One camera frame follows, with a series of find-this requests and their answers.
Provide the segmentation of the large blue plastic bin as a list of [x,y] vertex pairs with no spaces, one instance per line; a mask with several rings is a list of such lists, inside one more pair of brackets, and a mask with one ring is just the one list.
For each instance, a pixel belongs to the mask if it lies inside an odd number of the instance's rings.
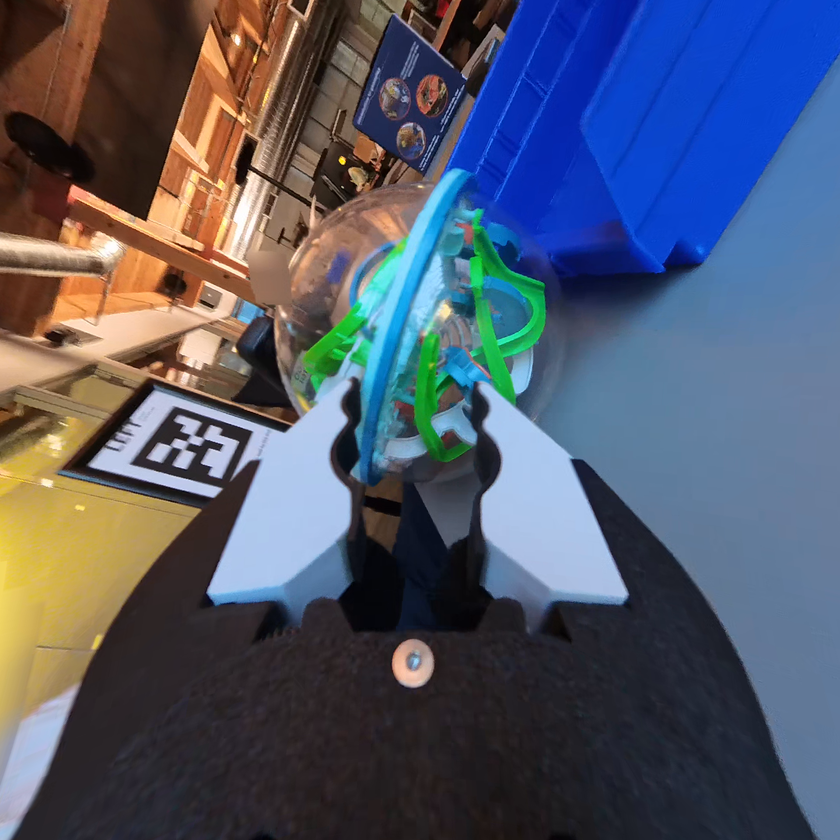
[[696,266],[838,50],[838,1],[520,2],[446,168],[562,277]]

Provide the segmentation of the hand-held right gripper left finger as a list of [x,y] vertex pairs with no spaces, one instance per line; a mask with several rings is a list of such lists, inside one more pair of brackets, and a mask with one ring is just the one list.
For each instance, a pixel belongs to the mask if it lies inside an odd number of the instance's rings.
[[300,624],[350,588],[364,559],[360,420],[360,384],[342,381],[269,442],[206,590],[216,606],[270,602]]

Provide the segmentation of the black framed marker sign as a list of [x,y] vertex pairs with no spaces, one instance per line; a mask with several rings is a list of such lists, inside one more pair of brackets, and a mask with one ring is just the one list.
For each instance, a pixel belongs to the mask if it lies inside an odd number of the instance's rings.
[[290,428],[246,406],[150,378],[58,475],[202,508]]

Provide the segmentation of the person's dark trousers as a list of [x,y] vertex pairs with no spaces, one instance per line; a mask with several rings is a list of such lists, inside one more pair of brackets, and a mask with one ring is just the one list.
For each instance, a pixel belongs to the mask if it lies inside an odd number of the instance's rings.
[[448,569],[448,547],[414,485],[402,485],[402,513],[392,555],[403,580],[398,631],[441,627],[440,586]]

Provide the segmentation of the dark blue maze ball box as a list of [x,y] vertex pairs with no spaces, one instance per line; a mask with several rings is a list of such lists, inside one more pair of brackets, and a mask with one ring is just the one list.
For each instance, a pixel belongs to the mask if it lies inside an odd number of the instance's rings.
[[398,15],[390,16],[353,114],[353,126],[425,174],[466,93],[466,78]]

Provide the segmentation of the person's white t-shirt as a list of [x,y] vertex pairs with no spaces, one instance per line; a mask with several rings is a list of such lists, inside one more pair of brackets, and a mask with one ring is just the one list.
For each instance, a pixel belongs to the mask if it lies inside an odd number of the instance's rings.
[[1,838],[16,834],[52,763],[80,683],[21,720],[1,783]]

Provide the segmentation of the wooden ceiling beam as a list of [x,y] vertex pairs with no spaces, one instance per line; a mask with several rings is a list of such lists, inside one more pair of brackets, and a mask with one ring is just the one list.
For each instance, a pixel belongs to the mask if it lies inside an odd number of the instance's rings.
[[173,233],[155,233],[152,226],[129,216],[86,191],[72,187],[67,197],[66,217],[110,236],[122,244],[158,259],[168,266],[184,271],[237,298],[257,303],[247,268],[237,268],[234,261],[220,261],[199,244],[198,249],[175,241]]

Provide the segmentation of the clear plastic maze ball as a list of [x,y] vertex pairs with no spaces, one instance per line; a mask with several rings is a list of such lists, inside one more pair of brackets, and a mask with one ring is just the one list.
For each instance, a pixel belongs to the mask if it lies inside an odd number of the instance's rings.
[[560,281],[534,239],[451,170],[326,216],[276,304],[280,377],[300,415],[355,379],[357,480],[428,482],[471,467],[476,384],[536,423],[560,378]]

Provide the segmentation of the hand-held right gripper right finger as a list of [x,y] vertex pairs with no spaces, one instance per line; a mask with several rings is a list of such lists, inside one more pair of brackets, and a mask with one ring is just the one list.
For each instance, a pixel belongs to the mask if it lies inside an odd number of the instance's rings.
[[490,385],[474,389],[472,471],[446,484],[446,609],[476,626],[493,602],[524,629],[570,603],[626,607],[629,591],[572,457]]

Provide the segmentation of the silver spiral ceiling duct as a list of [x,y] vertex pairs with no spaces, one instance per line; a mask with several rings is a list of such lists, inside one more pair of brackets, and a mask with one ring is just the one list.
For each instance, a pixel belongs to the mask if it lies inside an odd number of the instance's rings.
[[317,70],[335,46],[348,16],[344,2],[309,2],[302,18],[287,3],[286,24],[269,55],[257,101],[255,127],[241,141],[234,164],[224,252],[245,259],[259,232],[270,196],[288,168],[310,104]]

